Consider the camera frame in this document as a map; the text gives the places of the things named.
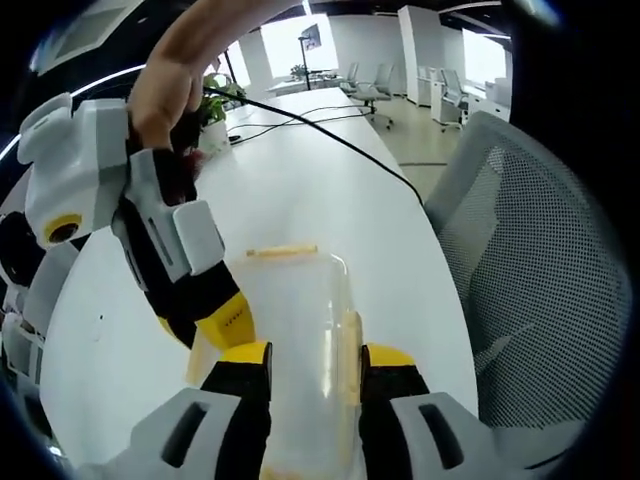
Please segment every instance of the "office room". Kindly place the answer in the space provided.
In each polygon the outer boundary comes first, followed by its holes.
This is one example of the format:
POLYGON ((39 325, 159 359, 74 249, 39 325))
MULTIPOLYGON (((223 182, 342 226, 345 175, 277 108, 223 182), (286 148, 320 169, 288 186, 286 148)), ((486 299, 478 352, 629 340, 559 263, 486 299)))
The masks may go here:
POLYGON ((637 233, 612 187, 628 165, 591 160, 625 148, 595 112, 627 112, 586 108, 576 78, 603 50, 568 3, 43 12, 0 103, 16 451, 80 479, 571 478, 596 461, 637 233))

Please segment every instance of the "floor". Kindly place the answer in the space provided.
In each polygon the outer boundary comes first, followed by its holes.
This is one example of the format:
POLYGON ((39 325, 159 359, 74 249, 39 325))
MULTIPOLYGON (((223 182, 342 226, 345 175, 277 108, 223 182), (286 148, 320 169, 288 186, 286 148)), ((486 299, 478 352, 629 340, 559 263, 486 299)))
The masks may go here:
POLYGON ((426 200, 456 148, 460 131, 449 128, 442 133, 440 125, 431 119, 429 108, 416 107, 403 98, 377 105, 378 112, 391 117, 394 125, 387 130, 378 122, 373 123, 374 128, 426 200))

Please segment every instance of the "window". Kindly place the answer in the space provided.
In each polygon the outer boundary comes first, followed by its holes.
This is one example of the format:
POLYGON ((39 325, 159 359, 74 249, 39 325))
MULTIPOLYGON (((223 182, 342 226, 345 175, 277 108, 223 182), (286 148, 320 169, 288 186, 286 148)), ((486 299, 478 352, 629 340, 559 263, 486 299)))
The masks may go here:
MULTIPOLYGON (((233 67, 233 73, 236 76, 236 80, 238 81, 238 85, 241 87, 248 87, 251 85, 251 79, 249 78, 249 72, 247 71, 247 65, 244 63, 244 57, 242 55, 242 50, 240 50, 240 44, 238 42, 234 42, 229 45, 229 60, 231 60, 231 66, 233 67)), ((220 68, 218 69, 218 73, 224 73, 226 75, 231 76, 231 69, 227 64, 227 59, 223 55, 218 57, 220 61, 220 68)), ((214 69, 211 65, 204 72, 205 75, 209 75, 213 73, 214 69)))
POLYGON ((494 82, 507 76, 507 65, 502 45, 469 30, 462 30, 464 66, 467 80, 485 88, 484 82, 494 82))
POLYGON ((309 70, 338 68, 338 56, 329 19, 326 15, 305 15, 262 26, 264 47, 274 78, 287 76, 291 67, 304 63, 298 37, 304 29, 314 24, 318 24, 322 46, 306 53, 309 70))

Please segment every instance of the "white table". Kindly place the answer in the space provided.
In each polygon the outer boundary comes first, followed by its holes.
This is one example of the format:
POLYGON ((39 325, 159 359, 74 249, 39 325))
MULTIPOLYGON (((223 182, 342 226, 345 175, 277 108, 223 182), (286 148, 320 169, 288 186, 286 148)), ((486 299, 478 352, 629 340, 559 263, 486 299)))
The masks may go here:
MULTIPOLYGON (((330 89, 271 103, 302 113, 349 100, 330 89)), ((323 110, 310 118, 351 113, 357 110, 323 110)), ((280 120, 254 107, 228 118, 230 126, 280 120)), ((401 173, 365 118, 323 125, 401 173)), ((278 128, 234 147, 204 168, 197 186, 229 261, 247 249, 300 243, 342 257, 365 340, 410 353, 432 392, 450 393, 477 415, 473 356, 456 289, 407 186, 308 126, 278 128)), ((131 428, 185 387, 187 357, 155 319, 118 240, 109 230, 96 232, 56 306, 42 370, 42 402, 71 462, 104 462, 124 449, 131 428)))
MULTIPOLYGON (((335 77, 335 78, 310 78, 309 83, 311 84, 312 90, 317 90, 321 88, 333 88, 340 85, 341 82, 344 82, 344 78, 335 77)), ((306 80, 295 80, 295 81, 284 81, 280 82, 277 85, 274 85, 267 92, 274 94, 276 97, 281 97, 283 95, 290 95, 292 93, 304 92, 307 90, 307 81, 306 80)))

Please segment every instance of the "human hand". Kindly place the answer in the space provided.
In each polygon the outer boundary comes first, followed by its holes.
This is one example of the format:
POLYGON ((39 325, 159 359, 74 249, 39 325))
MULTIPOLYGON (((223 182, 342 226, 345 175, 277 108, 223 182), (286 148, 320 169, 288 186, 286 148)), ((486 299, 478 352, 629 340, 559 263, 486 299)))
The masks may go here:
POLYGON ((184 112, 200 106, 202 76, 163 57, 150 58, 128 101, 131 124, 143 148, 172 149, 170 132, 184 112))

